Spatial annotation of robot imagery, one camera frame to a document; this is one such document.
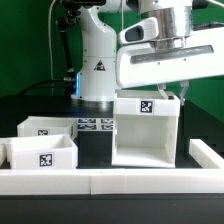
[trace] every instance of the warning label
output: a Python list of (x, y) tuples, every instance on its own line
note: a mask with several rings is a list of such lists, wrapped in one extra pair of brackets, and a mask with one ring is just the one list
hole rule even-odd
[(95, 71), (106, 71), (103, 62), (100, 60), (96, 67), (94, 68)]

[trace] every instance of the cable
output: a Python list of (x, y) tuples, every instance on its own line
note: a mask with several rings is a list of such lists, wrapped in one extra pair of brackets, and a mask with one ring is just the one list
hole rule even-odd
[(221, 2), (215, 1), (215, 0), (206, 0), (209, 3), (212, 3), (214, 5), (218, 5), (224, 8), (224, 4), (222, 4)]
[(50, 79), (50, 80), (46, 80), (46, 81), (41, 81), (41, 82), (38, 82), (38, 83), (35, 83), (29, 87), (27, 87), (26, 89), (20, 91), (18, 93), (19, 96), (23, 96), (25, 95), (27, 92), (29, 92), (31, 89), (37, 87), (37, 86), (41, 86), (41, 85), (44, 85), (44, 84), (48, 84), (48, 83), (54, 83), (54, 82), (64, 82), (63, 79)]
[(48, 12), (48, 44), (49, 44), (49, 54), (50, 54), (50, 72), (51, 72), (52, 80), (54, 79), (54, 63), (53, 63), (52, 43), (51, 43), (51, 15), (52, 15), (52, 9), (55, 3), (56, 3), (56, 0), (53, 0)]

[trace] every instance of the green backdrop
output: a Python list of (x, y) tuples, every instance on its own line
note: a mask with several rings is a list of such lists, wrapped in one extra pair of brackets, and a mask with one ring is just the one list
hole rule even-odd
[[(48, 11), (52, 0), (11, 0), (0, 4), (0, 96), (17, 94), (29, 85), (50, 79), (48, 48)], [(52, 12), (52, 48), (55, 78), (65, 76), (65, 59), (55, 20), (64, 14), (58, 7)], [(120, 14), (100, 14), (100, 19), (121, 30)], [(135, 13), (125, 15), (125, 27), (139, 20)], [(193, 12), (194, 23), (224, 22), (224, 9), (210, 5), (207, 9)], [(76, 71), (82, 67), (82, 38), (78, 25), (68, 30), (69, 43)], [(167, 89), (179, 93), (176, 83)], [(50, 94), (35, 90), (30, 94)], [(186, 99), (224, 121), (224, 78), (190, 81)]]

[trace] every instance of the open box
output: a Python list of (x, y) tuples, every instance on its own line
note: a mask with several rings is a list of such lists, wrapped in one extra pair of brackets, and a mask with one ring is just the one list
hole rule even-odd
[(157, 91), (117, 91), (112, 164), (175, 167), (180, 100)]
[(69, 134), (77, 137), (77, 119), (29, 116), (17, 126), (18, 137)]
[(74, 169), (78, 149), (69, 135), (8, 138), (5, 142), (11, 169)]

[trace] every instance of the black cable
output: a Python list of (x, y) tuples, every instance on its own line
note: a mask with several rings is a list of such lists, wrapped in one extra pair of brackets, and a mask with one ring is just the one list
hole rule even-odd
[(35, 84), (27, 87), (26, 89), (20, 91), (18, 93), (18, 95), (24, 96), (27, 92), (29, 92), (31, 89), (33, 89), (37, 86), (41, 86), (41, 85), (48, 84), (48, 83), (54, 83), (54, 82), (64, 82), (64, 80), (63, 79), (50, 79), (50, 80), (46, 80), (46, 81), (41, 81), (41, 82), (35, 83)]

